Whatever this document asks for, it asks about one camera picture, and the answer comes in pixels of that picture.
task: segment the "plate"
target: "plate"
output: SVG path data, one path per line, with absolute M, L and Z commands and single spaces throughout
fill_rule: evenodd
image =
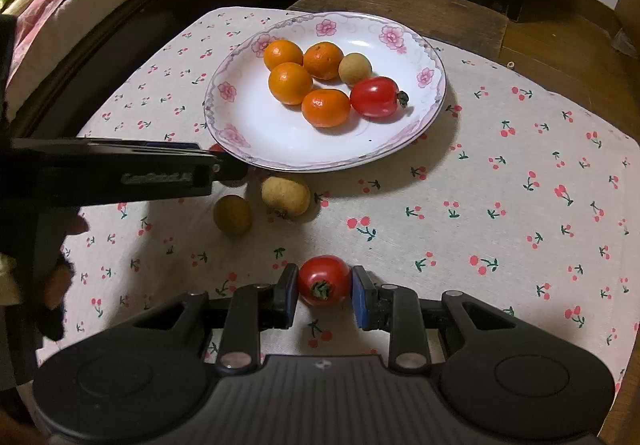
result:
M 407 108 L 377 121 L 351 109 L 342 125 L 316 129 L 299 105 L 283 105 L 269 91 L 264 50 L 277 39 L 295 42 L 303 52 L 329 41 L 345 55 L 362 53 L 374 74 L 392 78 L 409 95 Z M 339 80 L 314 85 L 350 93 Z M 326 172 L 363 165 L 414 141 L 442 108 L 446 87 L 440 57 L 406 26 L 363 13 L 312 13 L 274 24 L 234 49 L 209 81 L 204 113 L 216 142 L 251 165 Z

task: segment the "pink flower pattern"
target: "pink flower pattern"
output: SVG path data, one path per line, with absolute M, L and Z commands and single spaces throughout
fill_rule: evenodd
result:
M 233 46 L 266 27 L 260 21 L 266 21 L 267 14 L 253 11 L 255 17 L 242 9 L 216 10 L 201 25 L 191 25 L 185 30 L 190 37 L 180 36 L 179 43 L 172 41 L 174 48 L 146 62 L 79 136 L 196 141 L 204 149 L 219 150 L 213 133 L 224 146 L 254 144 L 252 132 L 239 121 L 221 121 L 217 130 L 204 128 L 204 90 L 193 84 L 197 75 L 210 75 Z M 268 25 L 287 19 L 284 13 L 270 10 Z M 335 17 L 332 20 L 340 26 Z M 307 25 L 313 38 L 318 22 Z M 402 52 L 404 44 L 394 27 L 380 40 Z M 231 38 L 228 31 L 240 33 Z M 326 33 L 327 40 L 337 37 Z M 254 54 L 263 55 L 273 39 L 253 38 L 252 49 L 246 50 L 252 64 L 262 63 Z M 468 53 L 434 45 L 442 49 L 439 54 L 455 99 L 442 106 L 429 135 L 425 132 L 393 157 L 358 170 L 302 176 L 313 197 L 307 219 L 280 219 L 248 193 L 252 233 L 234 241 L 237 251 L 232 251 L 221 244 L 225 239 L 212 222 L 210 206 L 224 194 L 244 195 L 238 184 L 215 183 L 210 198 L 174 198 L 151 208 L 146 202 L 83 208 L 91 231 L 69 237 L 63 248 L 78 274 L 67 296 L 62 345 L 91 336 L 113 316 L 132 316 L 176 295 L 176 288 L 181 288 L 172 279 L 176 270 L 184 274 L 185 284 L 207 289 L 212 298 L 231 297 L 236 288 L 256 282 L 255 267 L 261 266 L 269 273 L 265 279 L 272 281 L 286 263 L 301 265 L 313 255 L 337 253 L 350 265 L 367 265 L 381 257 L 371 271 L 385 281 L 461 289 L 545 330 L 563 333 L 595 352 L 620 381 L 640 321 L 638 274 L 628 263 L 630 255 L 637 255 L 634 248 L 640 247 L 640 210 L 628 201 L 638 184 L 638 148 L 595 115 L 588 116 L 578 105 L 549 95 L 525 78 L 492 68 L 481 57 L 472 56 L 475 66 L 461 64 Z M 392 55 L 387 47 L 377 46 Z M 210 56 L 201 59 L 208 51 Z M 154 67 L 157 70 L 148 73 Z M 410 85 L 433 86 L 438 77 L 430 67 L 420 65 L 409 73 Z M 492 91 L 479 100 L 474 92 L 481 85 Z M 236 76 L 227 75 L 210 86 L 210 92 L 219 104 L 234 102 L 241 91 L 236 86 Z M 529 116 L 523 116 L 523 110 Z M 218 112 L 211 107 L 209 114 Z M 511 123 L 501 125 L 502 121 Z M 538 130 L 546 122 L 549 131 L 540 135 L 531 128 L 534 122 Z M 418 133 L 419 123 L 407 122 L 398 130 L 404 128 Z M 459 159 L 462 146 L 468 155 L 464 160 Z M 554 160 L 553 151 L 562 155 L 561 168 L 556 167 L 560 160 Z M 267 171 L 252 170 L 249 188 L 259 188 L 259 177 L 265 175 Z M 593 222 L 585 222 L 589 215 Z M 310 236 L 305 245 L 296 244 L 297 228 Z M 259 242 L 265 235 L 268 247 Z M 424 244 L 416 246 L 415 237 Z M 347 246 L 338 245 L 338 240 Z M 276 247 L 287 250 L 274 261 L 271 252 Z M 385 267 L 391 260 L 398 265 Z M 442 291 L 417 290 L 426 298 Z M 325 325 L 318 322 L 323 330 L 328 329 Z M 334 338 L 318 336 L 319 350 L 340 352 L 349 333 L 338 323 L 330 329 Z M 206 348 L 208 360 L 215 359 L 218 343 L 214 340 Z M 385 353 L 385 344 L 376 339 L 363 344 L 365 351 Z M 287 341 L 282 345 L 286 349 Z M 47 343 L 43 352 L 57 350 Z M 263 351 L 273 352 L 267 346 Z
M 258 59 L 261 59 L 264 57 L 264 51 L 267 49 L 267 46 L 276 40 L 278 40 L 277 37 L 272 37 L 267 33 L 263 33 L 254 41 L 253 44 L 251 44 L 251 51 L 255 53 L 255 56 L 258 57 Z
M 418 87 L 419 88 L 425 88 L 429 84 L 431 84 L 431 79 L 433 78 L 433 73 L 434 73 L 434 70 L 430 70 L 429 68 L 425 68 L 420 73 L 415 75 L 415 78 L 418 80 Z
M 249 143 L 244 139 L 244 136 L 242 136 L 242 134 L 238 132 L 238 129 L 230 123 L 227 123 L 224 129 L 218 131 L 218 136 L 232 145 L 247 149 L 251 148 L 251 145 L 249 145 Z
M 220 91 L 220 97 L 226 102 L 233 102 L 236 99 L 236 88 L 228 82 L 218 84 L 218 91 Z
M 401 28 L 393 26 L 383 26 L 382 33 L 378 35 L 381 42 L 385 43 L 390 50 L 397 53 L 405 54 L 406 46 L 404 45 L 404 32 Z
M 330 37 L 335 34 L 335 22 L 324 19 L 320 24 L 316 24 L 316 35 L 319 37 Z

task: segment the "orange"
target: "orange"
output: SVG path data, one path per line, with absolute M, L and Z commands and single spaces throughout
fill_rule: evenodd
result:
M 311 46 L 303 58 L 302 65 L 319 80 L 331 80 L 338 76 L 338 67 L 344 54 L 331 42 L 319 42 Z
M 340 89 L 316 89 L 305 96 L 302 115 L 314 127 L 335 127 L 349 117 L 349 97 Z
M 287 105 L 302 103 L 313 85 L 314 80 L 307 70 L 293 62 L 277 65 L 269 75 L 271 94 Z
M 289 40 L 276 40 L 264 51 L 264 65 L 273 70 L 284 62 L 302 65 L 302 50 Z

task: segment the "cherry pattern tablecloth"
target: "cherry pattern tablecloth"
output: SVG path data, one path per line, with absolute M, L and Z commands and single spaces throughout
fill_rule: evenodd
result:
M 210 147 L 210 76 L 242 40 L 297 14 L 207 13 L 135 71 L 79 136 Z M 267 210 L 258 170 L 241 184 L 215 183 L 208 197 L 83 208 L 91 230 L 63 247 L 76 266 L 66 334 L 47 341 L 39 359 L 186 289 L 228 297 L 244 284 L 274 282 L 287 262 L 331 253 L 423 298 L 464 290 L 589 349 L 619 386 L 640 319 L 637 143 L 516 72 L 431 42 L 448 79 L 433 126 L 382 160 L 305 175 L 314 202 L 302 219 Z M 254 51 L 262 56 L 260 46 Z M 213 223 L 212 206 L 225 194 L 252 205 L 254 225 L 241 239 Z M 218 331 L 208 360 L 219 341 Z M 300 303 L 292 329 L 264 332 L 261 344 L 265 354 L 385 356 L 388 335 L 357 330 L 348 303 Z

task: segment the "tomato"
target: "tomato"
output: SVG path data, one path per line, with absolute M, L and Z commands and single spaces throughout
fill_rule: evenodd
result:
M 333 255 L 312 257 L 298 272 L 298 291 L 312 306 L 342 302 L 351 294 L 349 267 Z
M 367 118 L 384 118 L 395 113 L 398 104 L 406 107 L 409 97 L 386 76 L 359 81 L 351 89 L 351 107 Z

